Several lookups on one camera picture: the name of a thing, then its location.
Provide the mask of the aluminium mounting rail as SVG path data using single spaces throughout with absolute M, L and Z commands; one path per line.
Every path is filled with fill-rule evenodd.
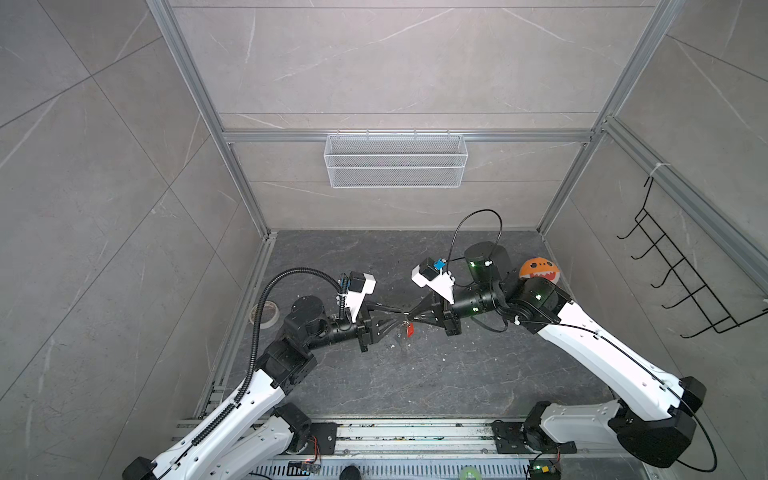
M 325 419 L 335 453 L 285 452 L 235 479 L 657 479 L 653 468 L 604 444 L 575 454 L 498 454 L 489 419 Z

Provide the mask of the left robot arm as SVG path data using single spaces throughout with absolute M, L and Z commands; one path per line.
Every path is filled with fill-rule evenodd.
M 348 340 L 364 347 L 403 324 L 406 313 L 365 301 L 360 318 L 327 314 L 315 296 L 294 302 L 280 335 L 256 359 L 246 378 L 191 433 L 154 459 L 138 457 L 125 479 L 235 479 L 287 450 L 299 451 L 311 421 L 287 395 L 317 366 L 316 348 Z

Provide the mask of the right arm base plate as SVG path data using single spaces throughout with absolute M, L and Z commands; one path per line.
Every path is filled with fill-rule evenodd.
M 558 443 L 544 434 L 539 427 L 524 422 L 495 420 L 491 424 L 492 438 L 498 454 L 575 454 L 573 441 Z

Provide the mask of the orange shark plush toy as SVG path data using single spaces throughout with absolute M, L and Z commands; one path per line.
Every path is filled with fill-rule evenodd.
M 521 279 L 544 278 L 554 284 L 557 284 L 561 277 L 561 270 L 551 260 L 543 257 L 535 257 L 526 260 L 519 270 Z

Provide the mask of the masking tape roll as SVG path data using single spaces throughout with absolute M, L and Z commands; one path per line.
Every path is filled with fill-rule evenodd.
M 258 314 L 261 314 L 261 320 L 259 322 L 259 328 L 261 330 L 272 328 L 280 319 L 279 307 L 270 300 L 265 302 L 265 305 L 262 309 L 259 309 L 256 306 L 252 308 L 249 316 L 249 322 L 251 325 L 256 324 Z

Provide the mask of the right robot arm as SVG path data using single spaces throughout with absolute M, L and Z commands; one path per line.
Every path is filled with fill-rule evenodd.
M 495 312 L 506 326 L 520 326 L 569 354 L 615 395 L 592 405 L 538 402 L 520 428 L 528 449 L 557 453 L 587 442 L 620 446 L 657 468 L 679 462 L 701 429 L 696 413 L 706 388 L 699 380 L 654 366 L 602 328 L 558 286 L 552 261 L 536 257 L 514 269 L 494 242 L 468 247 L 464 260 L 472 279 L 463 287 L 445 259 L 426 258 L 413 268 L 412 281 L 431 292 L 408 313 L 410 320 L 458 335 L 462 320 Z

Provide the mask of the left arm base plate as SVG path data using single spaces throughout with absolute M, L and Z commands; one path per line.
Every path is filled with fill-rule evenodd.
M 333 455 L 339 425 L 333 422 L 312 423 L 306 434 L 295 435 L 285 454 L 314 457 Z

